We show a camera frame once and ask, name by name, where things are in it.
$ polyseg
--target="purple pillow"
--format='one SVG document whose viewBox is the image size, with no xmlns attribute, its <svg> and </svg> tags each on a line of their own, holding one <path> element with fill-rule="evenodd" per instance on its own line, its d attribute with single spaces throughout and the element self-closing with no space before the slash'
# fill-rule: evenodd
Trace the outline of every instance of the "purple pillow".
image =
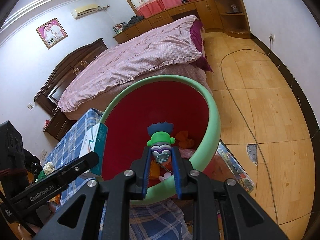
<svg viewBox="0 0 320 240">
<path fill-rule="evenodd" d="M 197 50 L 199 50 L 200 52 L 202 52 L 202 38 L 200 32 L 202 26 L 203 24 L 200 20 L 195 20 L 190 28 L 191 40 L 195 44 Z M 213 72 L 207 59 L 204 56 L 201 56 L 199 59 L 197 59 L 195 62 L 192 62 L 191 64 L 197 66 L 198 68 L 204 71 Z"/>
</svg>

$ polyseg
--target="white box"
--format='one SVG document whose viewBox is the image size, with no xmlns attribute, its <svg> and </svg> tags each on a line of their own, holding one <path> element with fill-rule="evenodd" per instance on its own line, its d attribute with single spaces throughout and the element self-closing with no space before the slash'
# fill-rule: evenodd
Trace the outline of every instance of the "white box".
<svg viewBox="0 0 320 240">
<path fill-rule="evenodd" d="M 79 158 L 88 154 L 89 152 L 95 152 L 99 156 L 99 163 L 90 170 L 82 173 L 79 176 L 80 178 L 97 178 L 97 180 L 102 181 L 101 172 L 107 131 L 108 128 L 103 123 L 97 123 L 85 132 Z"/>
</svg>

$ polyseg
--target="metal screw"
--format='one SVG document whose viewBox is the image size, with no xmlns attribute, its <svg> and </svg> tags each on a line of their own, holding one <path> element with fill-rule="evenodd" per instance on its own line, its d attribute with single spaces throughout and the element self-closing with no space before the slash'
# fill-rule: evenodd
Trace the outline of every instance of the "metal screw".
<svg viewBox="0 0 320 240">
<path fill-rule="evenodd" d="M 237 183 L 237 182 L 236 182 L 235 179 L 227 179 L 227 184 L 228 184 L 229 186 L 234 186 L 236 183 Z"/>
<path fill-rule="evenodd" d="M 198 176 L 200 174 L 200 172 L 199 171 L 197 171 L 197 170 L 192 170 L 192 171 L 190 171 L 190 175 L 191 176 Z"/>
<path fill-rule="evenodd" d="M 91 179 L 91 180 L 89 180 L 89 181 L 87 182 L 87 185 L 88 185 L 89 187 L 95 187 L 95 185 L 97 185 L 97 181 L 94 180 L 94 179 Z"/>
<path fill-rule="evenodd" d="M 126 170 L 126 171 L 124 171 L 124 173 L 123 173 L 125 176 L 132 176 L 133 174 L 134 174 L 134 171 L 133 170 Z"/>
</svg>

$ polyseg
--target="pink quilt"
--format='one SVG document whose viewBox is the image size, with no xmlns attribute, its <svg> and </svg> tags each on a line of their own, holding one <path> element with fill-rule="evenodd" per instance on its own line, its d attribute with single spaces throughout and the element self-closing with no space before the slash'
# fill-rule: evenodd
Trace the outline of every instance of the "pink quilt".
<svg viewBox="0 0 320 240">
<path fill-rule="evenodd" d="M 110 87 L 137 76 L 175 64 L 189 64 L 202 56 L 190 38 L 196 16 L 187 16 L 153 29 L 101 53 L 63 92 L 58 106 L 75 111 Z"/>
</svg>

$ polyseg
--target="blue gripper pad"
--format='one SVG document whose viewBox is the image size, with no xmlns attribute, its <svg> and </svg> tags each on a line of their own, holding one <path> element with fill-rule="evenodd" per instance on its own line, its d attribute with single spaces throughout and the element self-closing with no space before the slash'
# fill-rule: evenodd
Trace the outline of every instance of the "blue gripper pad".
<svg viewBox="0 0 320 240">
<path fill-rule="evenodd" d="M 177 147 L 173 147 L 171 149 L 171 160 L 172 160 L 172 171 L 174 176 L 174 184 L 175 184 L 176 192 L 177 192 L 178 198 L 181 199 L 182 197 L 181 170 L 179 168 L 179 163 L 182 163 L 180 162 L 182 161 L 182 159 L 181 159 L 179 150 L 177 150 Z"/>
<path fill-rule="evenodd" d="M 143 198 L 146 197 L 146 194 L 148 191 L 148 184 L 149 184 L 149 178 L 150 178 L 150 165 L 151 165 L 151 147 L 149 147 L 148 157 L 147 157 L 147 161 L 146 161 L 146 165 L 143 173 L 143 183 L 142 183 Z"/>
</svg>

